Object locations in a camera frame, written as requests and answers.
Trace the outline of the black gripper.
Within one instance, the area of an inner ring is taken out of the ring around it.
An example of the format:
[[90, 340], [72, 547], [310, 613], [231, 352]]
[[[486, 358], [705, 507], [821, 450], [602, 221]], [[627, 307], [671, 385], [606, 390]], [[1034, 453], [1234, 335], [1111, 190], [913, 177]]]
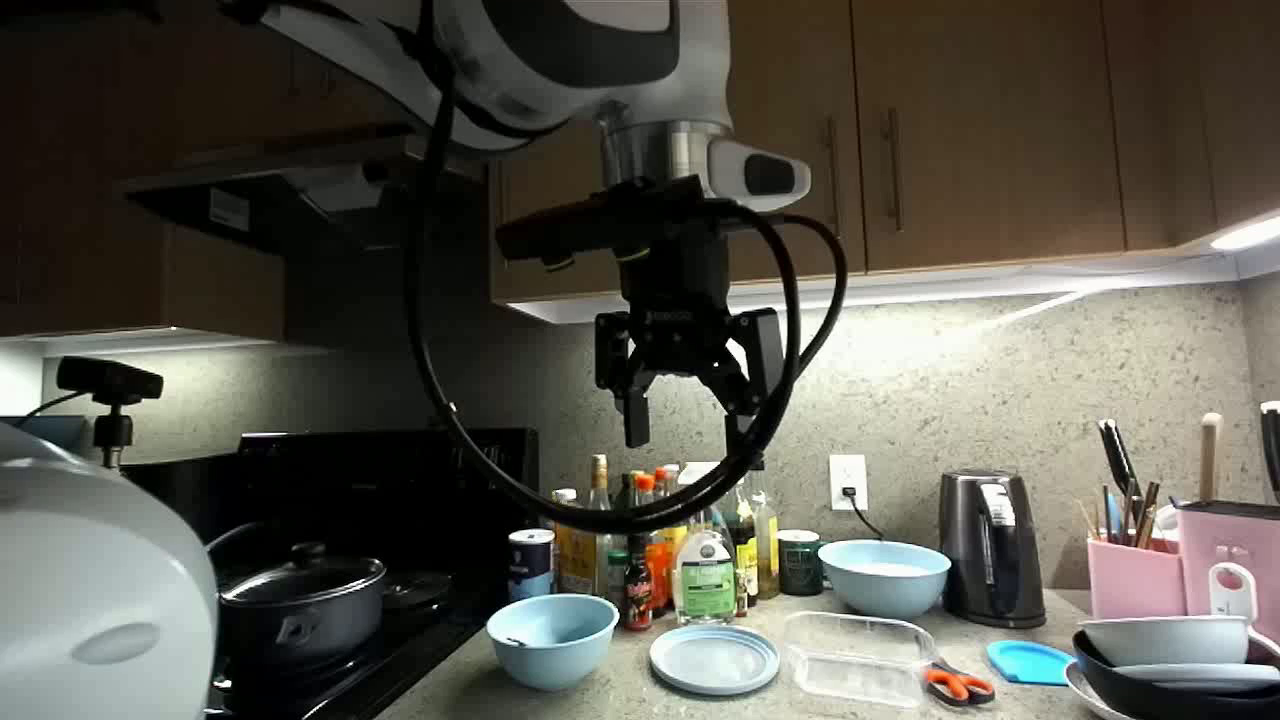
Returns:
[[625, 314], [596, 319], [596, 385], [618, 396], [627, 450], [652, 442], [652, 382], [696, 375], [714, 400], [731, 400], [726, 457], [761, 460], [753, 423], [781, 375], [781, 340], [771, 315], [726, 314], [726, 229], [738, 224], [738, 205], [709, 202], [691, 179], [618, 186], [602, 197]]

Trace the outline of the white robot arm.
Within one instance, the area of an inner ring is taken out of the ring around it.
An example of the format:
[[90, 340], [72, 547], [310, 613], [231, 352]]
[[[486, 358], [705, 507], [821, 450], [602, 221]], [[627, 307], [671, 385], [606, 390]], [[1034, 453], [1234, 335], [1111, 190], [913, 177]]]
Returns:
[[596, 385], [630, 450], [647, 442], [647, 385], [663, 372], [713, 390], [731, 450], [761, 442], [784, 375], [781, 328], [726, 307], [726, 229], [804, 202], [813, 172], [731, 135], [726, 0], [246, 0], [244, 15], [467, 157], [596, 127], [602, 190], [508, 221], [498, 251], [618, 266], [625, 304], [596, 319]]

